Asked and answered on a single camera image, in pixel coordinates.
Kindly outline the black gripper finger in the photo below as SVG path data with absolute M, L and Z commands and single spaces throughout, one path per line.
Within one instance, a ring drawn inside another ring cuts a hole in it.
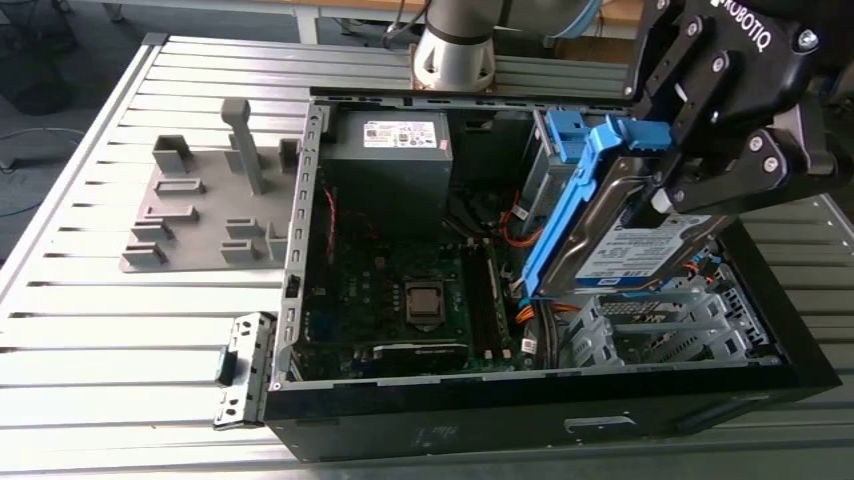
M 633 226 L 654 228 L 672 213 L 732 216 L 828 193 L 853 182 L 853 155 L 824 132 L 754 131 L 736 155 L 668 152 L 633 204 Z
M 638 120 L 676 131 L 728 131 L 734 46 L 718 1 L 646 1 L 624 95 Z

